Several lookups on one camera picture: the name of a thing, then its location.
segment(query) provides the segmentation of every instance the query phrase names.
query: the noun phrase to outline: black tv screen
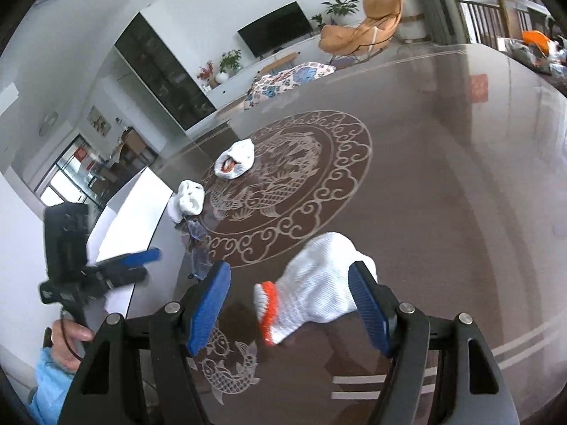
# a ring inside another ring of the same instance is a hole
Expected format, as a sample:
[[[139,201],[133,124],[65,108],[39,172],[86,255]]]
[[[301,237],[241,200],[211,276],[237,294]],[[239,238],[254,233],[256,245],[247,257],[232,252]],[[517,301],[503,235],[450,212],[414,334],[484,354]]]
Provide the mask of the black tv screen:
[[[258,57],[311,31],[309,21],[294,1],[248,24],[238,33]]]

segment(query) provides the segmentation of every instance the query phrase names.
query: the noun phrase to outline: blue gripper pad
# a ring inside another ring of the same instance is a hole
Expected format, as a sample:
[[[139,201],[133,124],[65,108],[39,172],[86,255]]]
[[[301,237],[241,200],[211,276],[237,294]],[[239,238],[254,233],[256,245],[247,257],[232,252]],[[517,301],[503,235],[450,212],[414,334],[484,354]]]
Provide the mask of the blue gripper pad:
[[[388,321],[370,291],[367,283],[369,279],[376,283],[363,262],[362,266],[358,266],[355,262],[349,267],[350,293],[354,303],[356,303],[368,337],[370,337],[370,342],[375,349],[380,350],[384,356],[389,358],[392,355],[392,344],[389,339]]]
[[[198,284],[203,286],[200,301],[197,303],[189,320],[189,339],[187,350],[195,356],[202,349],[213,330],[220,308],[225,301],[230,288],[230,266],[226,262],[215,262],[205,281]]]
[[[161,252],[158,248],[149,248],[147,251],[128,254],[127,257],[122,259],[122,264],[131,268],[142,267],[144,264],[154,262],[160,257]]]

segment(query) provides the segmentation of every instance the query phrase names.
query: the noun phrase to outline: wall picture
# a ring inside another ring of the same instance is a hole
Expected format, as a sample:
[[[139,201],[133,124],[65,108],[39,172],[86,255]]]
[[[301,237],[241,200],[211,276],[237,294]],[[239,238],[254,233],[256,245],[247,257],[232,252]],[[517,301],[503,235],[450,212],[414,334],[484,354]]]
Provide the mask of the wall picture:
[[[110,131],[111,125],[104,119],[96,107],[91,109],[91,112],[89,113],[89,121],[92,124],[92,127],[94,127],[101,136],[106,137]]]

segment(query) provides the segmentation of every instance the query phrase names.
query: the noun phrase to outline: railing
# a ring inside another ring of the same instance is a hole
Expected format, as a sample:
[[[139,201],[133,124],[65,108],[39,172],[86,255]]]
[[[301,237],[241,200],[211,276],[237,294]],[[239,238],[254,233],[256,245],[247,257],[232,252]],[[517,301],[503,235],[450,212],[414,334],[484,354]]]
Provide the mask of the railing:
[[[522,38],[532,30],[529,10],[549,15],[544,6],[528,0],[456,0],[471,43],[498,49],[498,38]]]

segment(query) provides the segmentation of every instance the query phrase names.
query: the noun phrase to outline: person's hand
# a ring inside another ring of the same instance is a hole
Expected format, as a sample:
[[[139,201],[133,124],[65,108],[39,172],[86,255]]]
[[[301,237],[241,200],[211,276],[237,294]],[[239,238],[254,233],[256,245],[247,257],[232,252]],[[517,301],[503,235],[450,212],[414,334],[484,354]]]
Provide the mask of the person's hand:
[[[53,342],[51,357],[65,369],[75,372],[79,368],[80,361],[73,356],[67,348],[67,345],[65,345],[61,323],[62,321],[60,319],[53,323],[51,332],[51,341]],[[74,321],[65,319],[64,325],[67,343],[69,343],[69,346],[75,353],[77,352],[77,344],[75,343],[77,340],[90,342],[94,336],[89,328],[85,328]]]

